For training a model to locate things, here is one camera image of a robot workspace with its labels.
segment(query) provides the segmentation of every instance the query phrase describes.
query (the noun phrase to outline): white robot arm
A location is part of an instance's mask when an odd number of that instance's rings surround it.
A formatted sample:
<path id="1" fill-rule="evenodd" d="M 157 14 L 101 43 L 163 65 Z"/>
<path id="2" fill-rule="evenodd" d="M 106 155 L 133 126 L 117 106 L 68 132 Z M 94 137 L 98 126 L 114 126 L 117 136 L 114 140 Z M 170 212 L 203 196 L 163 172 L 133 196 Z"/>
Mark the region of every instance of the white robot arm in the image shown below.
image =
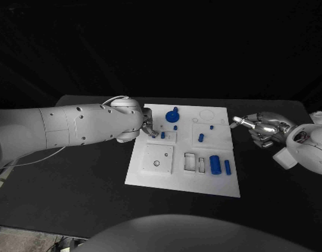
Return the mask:
<path id="1" fill-rule="evenodd" d="M 111 106 L 75 106 L 0 110 L 0 169 L 37 151 L 117 139 L 124 143 L 153 130 L 152 109 L 137 100 L 117 99 Z"/>
<path id="2" fill-rule="evenodd" d="M 271 140 L 287 143 L 287 147 L 274 156 L 285 169 L 301 163 L 307 169 L 322 174 L 322 125 L 295 125 L 282 115 L 272 112 L 244 118 L 235 117 L 233 120 L 231 127 L 245 125 L 261 148 L 272 146 Z"/>

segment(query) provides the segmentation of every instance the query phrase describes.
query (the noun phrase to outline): floor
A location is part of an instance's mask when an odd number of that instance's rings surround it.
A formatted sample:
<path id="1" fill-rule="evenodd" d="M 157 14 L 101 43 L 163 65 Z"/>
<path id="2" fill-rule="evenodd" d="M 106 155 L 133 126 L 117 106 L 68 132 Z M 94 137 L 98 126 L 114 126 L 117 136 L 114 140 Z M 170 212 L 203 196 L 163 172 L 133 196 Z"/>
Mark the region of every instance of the floor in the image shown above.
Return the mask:
<path id="1" fill-rule="evenodd" d="M 0 252 L 47 252 L 61 239 L 58 235 L 0 228 Z"/>

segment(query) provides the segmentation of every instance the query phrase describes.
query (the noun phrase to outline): black curtain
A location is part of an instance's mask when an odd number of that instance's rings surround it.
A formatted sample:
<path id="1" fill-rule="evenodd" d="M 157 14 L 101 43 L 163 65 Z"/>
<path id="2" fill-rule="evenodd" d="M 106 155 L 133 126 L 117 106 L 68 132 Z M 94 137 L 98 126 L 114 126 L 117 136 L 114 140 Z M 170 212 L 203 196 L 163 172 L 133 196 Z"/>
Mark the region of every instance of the black curtain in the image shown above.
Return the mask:
<path id="1" fill-rule="evenodd" d="M 322 108 L 321 1 L 185 12 L 3 6 L 0 107 L 124 94 L 300 100 Z"/>

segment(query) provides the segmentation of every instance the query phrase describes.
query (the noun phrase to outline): black table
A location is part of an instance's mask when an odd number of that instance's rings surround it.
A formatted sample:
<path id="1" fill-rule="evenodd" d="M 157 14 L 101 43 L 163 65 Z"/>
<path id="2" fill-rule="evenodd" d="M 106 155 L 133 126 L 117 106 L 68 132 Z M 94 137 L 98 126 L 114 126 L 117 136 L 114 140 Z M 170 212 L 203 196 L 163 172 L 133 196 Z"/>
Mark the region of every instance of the black table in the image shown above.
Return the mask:
<path id="1" fill-rule="evenodd" d="M 58 106 L 108 97 L 65 96 Z M 226 107 L 233 116 L 272 111 L 313 123 L 298 101 L 136 98 L 146 103 Z M 301 165 L 287 171 L 246 127 L 232 130 L 242 198 L 126 185 L 134 141 L 65 148 L 48 160 L 16 167 L 0 189 L 0 226 L 90 238 L 116 224 L 156 214 L 190 214 L 246 225 L 322 251 L 322 175 Z M 22 159 L 31 162 L 55 150 Z"/>

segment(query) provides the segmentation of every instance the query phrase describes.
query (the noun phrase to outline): white cable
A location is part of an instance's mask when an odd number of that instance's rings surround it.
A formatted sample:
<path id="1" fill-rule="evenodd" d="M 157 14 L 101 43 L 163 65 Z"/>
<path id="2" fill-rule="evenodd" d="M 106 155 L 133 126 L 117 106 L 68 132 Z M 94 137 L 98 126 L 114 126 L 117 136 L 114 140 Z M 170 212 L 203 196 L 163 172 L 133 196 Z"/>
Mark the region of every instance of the white cable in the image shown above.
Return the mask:
<path id="1" fill-rule="evenodd" d="M 35 162 L 32 162 L 32 163 L 28 163 L 28 164 L 16 164 L 16 165 L 11 165 L 11 166 L 5 166 L 3 168 L 9 168 L 9 167 L 15 167 L 15 166 L 24 166 L 24 165 L 35 164 L 35 163 L 44 161 L 45 159 L 48 159 L 49 157 L 55 156 L 55 155 L 60 153 L 60 151 L 61 151 L 65 147 L 62 147 L 51 156 L 48 156 L 47 158 L 44 158 L 44 159 L 41 159 L 41 160 L 38 160 L 38 161 L 35 161 Z"/>
<path id="2" fill-rule="evenodd" d="M 104 102 L 104 105 L 110 102 L 110 101 L 113 101 L 113 100 L 116 100 L 116 99 L 118 99 L 118 98 L 130 98 L 129 96 L 116 96 L 114 98 L 111 98 L 110 100 L 107 100 L 106 102 Z"/>

